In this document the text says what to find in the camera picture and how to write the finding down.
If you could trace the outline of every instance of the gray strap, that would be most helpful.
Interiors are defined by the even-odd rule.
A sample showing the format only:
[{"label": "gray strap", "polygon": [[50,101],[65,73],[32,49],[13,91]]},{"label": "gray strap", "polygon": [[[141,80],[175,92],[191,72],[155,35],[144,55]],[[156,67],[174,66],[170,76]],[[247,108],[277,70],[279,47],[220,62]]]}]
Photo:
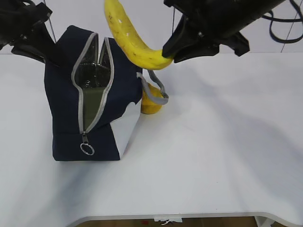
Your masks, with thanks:
[{"label": "gray strap", "polygon": [[161,81],[157,78],[156,74],[152,70],[148,70],[148,73],[150,75],[151,80],[153,82],[155,82],[160,87],[160,92],[161,92],[163,98],[153,96],[149,87],[148,87],[148,83],[147,83],[146,79],[143,77],[142,73],[137,72],[137,77],[141,79],[143,89],[144,89],[146,95],[155,104],[158,104],[158,105],[167,104],[169,102],[169,96],[165,92],[164,85],[161,83]]}]

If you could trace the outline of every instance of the white wall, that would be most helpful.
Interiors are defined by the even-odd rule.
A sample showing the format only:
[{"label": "white wall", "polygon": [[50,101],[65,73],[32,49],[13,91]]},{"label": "white wall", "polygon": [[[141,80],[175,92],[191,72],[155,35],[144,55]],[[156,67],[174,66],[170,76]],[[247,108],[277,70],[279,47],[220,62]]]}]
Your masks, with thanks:
[{"label": "white wall", "polygon": [[[163,0],[120,0],[139,35],[153,49],[161,49],[171,35],[173,9],[163,4]],[[69,25],[79,26],[99,33],[100,42],[104,36],[111,37],[104,12],[103,0],[47,0],[53,11],[52,23],[58,39]],[[274,9],[275,17],[295,18],[296,12],[286,0]],[[176,11],[175,27],[181,14]],[[275,23],[274,32],[281,38],[300,35],[302,24],[296,23],[292,29],[290,23]],[[303,41],[297,44],[276,43],[269,36],[269,21],[259,19],[246,27],[242,33],[250,41],[251,52],[302,52]],[[221,52],[232,52],[228,47],[221,47]],[[5,47],[0,54],[10,53]]]}]

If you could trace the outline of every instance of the lunch bag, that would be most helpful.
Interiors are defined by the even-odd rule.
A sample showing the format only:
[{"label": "lunch bag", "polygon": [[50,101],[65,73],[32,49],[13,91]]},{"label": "lunch bag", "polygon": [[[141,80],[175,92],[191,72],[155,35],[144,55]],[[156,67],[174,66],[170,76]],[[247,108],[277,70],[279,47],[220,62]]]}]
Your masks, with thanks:
[{"label": "lunch bag", "polygon": [[56,161],[120,160],[138,121],[143,88],[155,103],[142,69],[132,64],[114,39],[105,38],[98,59],[98,34],[70,26],[57,44],[64,66],[45,63],[45,90],[53,116]]}]

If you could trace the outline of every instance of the yellow banana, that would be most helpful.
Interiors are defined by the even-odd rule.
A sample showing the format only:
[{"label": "yellow banana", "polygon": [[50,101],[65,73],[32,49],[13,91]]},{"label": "yellow banana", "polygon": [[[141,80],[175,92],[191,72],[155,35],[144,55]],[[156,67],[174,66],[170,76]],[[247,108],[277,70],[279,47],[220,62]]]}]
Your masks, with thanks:
[{"label": "yellow banana", "polygon": [[[151,94],[154,97],[163,98],[161,91],[148,83],[148,87],[151,90]],[[143,90],[143,96],[142,96],[142,102],[141,102],[141,113],[144,114],[155,114],[162,108],[161,105],[155,104],[153,101],[151,101],[145,91]]]},{"label": "yellow banana", "polygon": [[119,0],[105,0],[104,12],[113,37],[133,64],[161,70],[172,63],[173,57],[164,58],[162,50],[152,50],[143,42]]}]

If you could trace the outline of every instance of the metal ring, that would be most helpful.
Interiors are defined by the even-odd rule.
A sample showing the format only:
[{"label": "metal ring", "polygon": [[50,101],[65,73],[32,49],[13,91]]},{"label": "metal ring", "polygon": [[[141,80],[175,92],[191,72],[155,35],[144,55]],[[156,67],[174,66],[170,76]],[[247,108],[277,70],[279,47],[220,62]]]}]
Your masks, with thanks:
[{"label": "metal ring", "polygon": [[[91,149],[91,154],[84,150],[84,148],[83,148],[84,146],[87,146]],[[95,154],[95,149],[88,143],[81,143],[80,148],[83,151],[83,153],[86,154],[86,155],[92,156],[92,155]]]}]

